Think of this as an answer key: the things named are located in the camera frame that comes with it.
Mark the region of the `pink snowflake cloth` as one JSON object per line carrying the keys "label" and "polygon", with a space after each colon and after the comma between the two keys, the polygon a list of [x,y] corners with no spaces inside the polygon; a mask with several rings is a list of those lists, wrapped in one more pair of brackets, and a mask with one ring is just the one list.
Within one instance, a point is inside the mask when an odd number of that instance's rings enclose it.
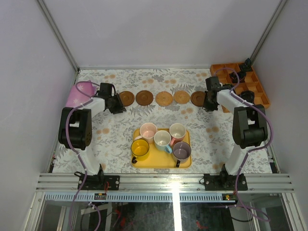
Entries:
{"label": "pink snowflake cloth", "polygon": [[77,82],[72,86],[65,106],[74,108],[87,102],[94,95],[95,89],[91,81]]}

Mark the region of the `light pink mug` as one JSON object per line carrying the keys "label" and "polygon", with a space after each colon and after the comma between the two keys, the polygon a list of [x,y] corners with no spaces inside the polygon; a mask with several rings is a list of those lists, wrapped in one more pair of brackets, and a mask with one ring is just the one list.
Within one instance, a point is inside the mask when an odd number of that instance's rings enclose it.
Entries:
{"label": "light pink mug", "polygon": [[149,144],[154,143],[154,136],[158,129],[153,123],[145,123],[140,127],[139,136],[135,137],[134,140],[142,139],[147,141]]}

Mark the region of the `aluminium frame rail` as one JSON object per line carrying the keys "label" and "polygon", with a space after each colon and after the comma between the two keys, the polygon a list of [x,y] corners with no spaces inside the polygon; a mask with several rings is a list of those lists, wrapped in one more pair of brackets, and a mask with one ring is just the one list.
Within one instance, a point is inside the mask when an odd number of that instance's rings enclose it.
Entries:
{"label": "aluminium frame rail", "polygon": [[[137,193],[199,193],[205,190],[202,174],[120,174],[116,182],[118,191]],[[295,187],[288,174],[245,174],[247,192],[293,193]],[[73,173],[41,173],[37,192],[76,192],[78,177]]]}

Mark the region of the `black item on box corner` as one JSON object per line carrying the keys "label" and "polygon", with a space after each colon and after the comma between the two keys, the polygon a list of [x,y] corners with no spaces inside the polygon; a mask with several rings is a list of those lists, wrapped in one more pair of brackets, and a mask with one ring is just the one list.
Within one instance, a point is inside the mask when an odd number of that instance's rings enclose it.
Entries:
{"label": "black item on box corner", "polygon": [[250,58],[247,58],[243,63],[239,65],[239,68],[243,72],[252,72],[252,61]]}

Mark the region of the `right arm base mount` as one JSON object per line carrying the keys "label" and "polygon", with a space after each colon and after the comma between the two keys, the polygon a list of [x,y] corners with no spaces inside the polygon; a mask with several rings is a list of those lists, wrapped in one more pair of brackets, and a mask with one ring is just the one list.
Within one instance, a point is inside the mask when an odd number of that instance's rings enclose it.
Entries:
{"label": "right arm base mount", "polygon": [[204,174],[199,184],[205,187],[206,191],[235,191],[237,183],[238,191],[247,191],[247,180],[244,174],[229,175],[226,170],[220,171],[219,175]]}

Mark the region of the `dark wooden coaster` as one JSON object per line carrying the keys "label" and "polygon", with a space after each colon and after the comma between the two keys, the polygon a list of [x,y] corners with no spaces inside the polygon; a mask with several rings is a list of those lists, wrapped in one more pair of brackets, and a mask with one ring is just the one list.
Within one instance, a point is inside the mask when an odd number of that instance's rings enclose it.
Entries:
{"label": "dark wooden coaster", "polygon": [[153,102],[154,97],[150,91],[142,90],[136,94],[135,99],[139,105],[147,106]]}

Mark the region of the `floral tablecloth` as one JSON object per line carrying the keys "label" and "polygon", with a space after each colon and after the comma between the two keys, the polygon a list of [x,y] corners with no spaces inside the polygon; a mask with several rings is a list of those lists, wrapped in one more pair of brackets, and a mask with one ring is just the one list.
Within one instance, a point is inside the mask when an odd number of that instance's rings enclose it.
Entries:
{"label": "floral tablecloth", "polygon": [[[183,90],[192,94],[205,90],[209,76],[208,69],[82,70],[78,80],[111,83],[117,92],[136,94],[148,90],[156,95]],[[94,117],[93,151],[105,173],[153,173],[152,169],[135,168],[131,163],[133,132],[147,122],[158,128],[181,123],[189,131],[192,147],[192,164],[185,172],[218,173],[233,150],[232,120],[232,114],[221,109],[207,113],[192,103],[173,102],[163,107],[156,101],[148,106],[133,103],[124,113],[113,115],[106,111]]]}

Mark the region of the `purple mug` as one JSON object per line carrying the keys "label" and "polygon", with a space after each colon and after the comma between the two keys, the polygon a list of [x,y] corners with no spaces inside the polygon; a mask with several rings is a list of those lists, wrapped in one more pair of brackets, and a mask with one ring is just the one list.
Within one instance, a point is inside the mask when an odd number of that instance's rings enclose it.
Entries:
{"label": "purple mug", "polygon": [[173,145],[172,158],[174,159],[176,168],[180,167],[180,164],[186,163],[191,156],[191,147],[188,143],[179,141]]}

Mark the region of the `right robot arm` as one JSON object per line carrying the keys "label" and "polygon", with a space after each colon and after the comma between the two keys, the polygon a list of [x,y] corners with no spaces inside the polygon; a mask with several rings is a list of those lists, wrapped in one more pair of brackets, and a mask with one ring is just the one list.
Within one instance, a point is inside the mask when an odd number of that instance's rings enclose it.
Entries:
{"label": "right robot arm", "polygon": [[205,80],[206,93],[203,109],[206,112],[218,110],[218,106],[225,107],[233,114],[232,137],[234,148],[223,167],[226,172],[219,178],[220,186],[225,190],[232,189],[250,152],[265,148],[262,146],[268,138],[267,118],[265,108],[261,104],[254,105],[235,94],[231,85],[221,85],[217,76]]}

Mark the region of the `yellow tray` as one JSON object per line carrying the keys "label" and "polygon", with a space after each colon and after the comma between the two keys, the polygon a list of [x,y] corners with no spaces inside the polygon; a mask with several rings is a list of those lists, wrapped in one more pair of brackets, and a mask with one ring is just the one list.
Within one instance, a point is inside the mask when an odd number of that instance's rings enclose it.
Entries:
{"label": "yellow tray", "polygon": [[[135,139],[140,134],[140,129],[136,129],[133,132],[133,139]],[[191,145],[190,133],[186,130],[186,135],[183,142]],[[149,155],[145,160],[137,160],[136,163],[131,163],[135,168],[177,168],[176,161],[172,157],[172,154],[167,154],[166,152],[159,151],[156,149],[154,143],[149,146]],[[179,169],[189,168],[192,164],[192,155],[186,160],[185,163],[181,162]]]}

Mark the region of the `light blue mug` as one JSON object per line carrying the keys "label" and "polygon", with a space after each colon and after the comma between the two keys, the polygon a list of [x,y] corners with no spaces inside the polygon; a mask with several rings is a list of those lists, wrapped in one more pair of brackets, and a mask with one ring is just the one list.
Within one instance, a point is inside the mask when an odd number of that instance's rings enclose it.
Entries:
{"label": "light blue mug", "polygon": [[171,135],[165,130],[160,130],[154,135],[154,144],[157,150],[166,152],[168,154],[172,153],[170,147]]}

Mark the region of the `black item in box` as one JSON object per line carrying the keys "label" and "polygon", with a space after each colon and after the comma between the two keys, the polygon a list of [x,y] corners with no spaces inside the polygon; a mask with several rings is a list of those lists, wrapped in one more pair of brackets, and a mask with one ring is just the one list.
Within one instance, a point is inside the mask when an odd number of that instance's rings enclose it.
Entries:
{"label": "black item in box", "polygon": [[232,83],[236,84],[236,83],[244,83],[245,77],[246,77],[246,72],[245,71],[239,71],[237,73],[230,73],[229,74],[230,79],[232,81]]}
{"label": "black item in box", "polygon": [[253,91],[250,91],[250,90],[242,91],[240,93],[240,97],[243,100],[246,100],[247,102],[254,104],[255,93]]}

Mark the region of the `orange compartment box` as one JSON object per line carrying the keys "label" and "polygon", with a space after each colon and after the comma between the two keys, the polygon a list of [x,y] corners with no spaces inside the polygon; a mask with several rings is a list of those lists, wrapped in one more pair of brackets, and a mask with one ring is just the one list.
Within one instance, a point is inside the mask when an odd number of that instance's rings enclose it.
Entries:
{"label": "orange compartment box", "polygon": [[[210,67],[210,73],[211,76],[217,76],[220,83],[222,84],[232,84],[229,74],[232,73],[232,70],[222,70],[222,68],[232,68],[236,72],[241,71],[239,68],[239,65],[243,63],[227,63],[227,64],[212,64]],[[247,72],[246,77],[244,80],[244,83],[240,83],[238,87],[235,88],[235,93],[240,96],[240,93],[242,91],[250,90],[255,93],[255,100],[254,104],[261,104],[263,105],[266,109],[269,108],[270,102],[269,99],[263,89],[262,84],[259,81],[259,78],[255,72],[255,70],[252,67],[252,72]]]}

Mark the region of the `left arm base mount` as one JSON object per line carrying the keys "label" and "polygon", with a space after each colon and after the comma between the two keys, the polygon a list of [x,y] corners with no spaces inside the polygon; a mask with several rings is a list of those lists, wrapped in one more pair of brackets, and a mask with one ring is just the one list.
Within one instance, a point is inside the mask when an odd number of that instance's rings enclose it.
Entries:
{"label": "left arm base mount", "polygon": [[87,176],[85,183],[82,185],[85,174],[79,171],[74,173],[76,177],[79,178],[78,189],[95,191],[95,190],[104,190],[104,191],[118,191],[120,185],[120,176],[119,175],[105,175],[103,170],[100,169],[97,175]]}

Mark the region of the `woven rattan coaster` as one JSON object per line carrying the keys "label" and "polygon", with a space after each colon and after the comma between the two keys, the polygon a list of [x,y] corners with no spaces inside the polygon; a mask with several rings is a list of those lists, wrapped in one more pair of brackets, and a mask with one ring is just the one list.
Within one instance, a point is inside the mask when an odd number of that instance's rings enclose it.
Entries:
{"label": "woven rattan coaster", "polygon": [[190,101],[190,95],[184,90],[175,92],[173,98],[179,104],[186,104]]}
{"label": "woven rattan coaster", "polygon": [[162,91],[156,95],[155,101],[160,106],[168,106],[173,102],[173,96],[167,91]]}

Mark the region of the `yellow mug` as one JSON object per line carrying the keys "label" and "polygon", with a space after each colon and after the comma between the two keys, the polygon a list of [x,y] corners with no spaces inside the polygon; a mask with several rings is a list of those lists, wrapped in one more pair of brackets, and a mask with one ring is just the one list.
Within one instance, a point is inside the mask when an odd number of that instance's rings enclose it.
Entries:
{"label": "yellow mug", "polygon": [[131,145],[132,159],[131,163],[146,160],[149,156],[150,145],[146,140],[137,139]]}

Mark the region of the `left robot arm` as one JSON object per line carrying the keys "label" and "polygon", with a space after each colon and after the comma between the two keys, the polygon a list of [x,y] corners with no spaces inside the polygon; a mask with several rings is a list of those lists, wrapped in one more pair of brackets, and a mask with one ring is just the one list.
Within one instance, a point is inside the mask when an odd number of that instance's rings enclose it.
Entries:
{"label": "left robot arm", "polygon": [[95,190],[105,186],[105,177],[91,147],[92,119],[106,110],[114,115],[126,111],[115,86],[80,81],[70,90],[59,125],[59,143],[75,153]]}

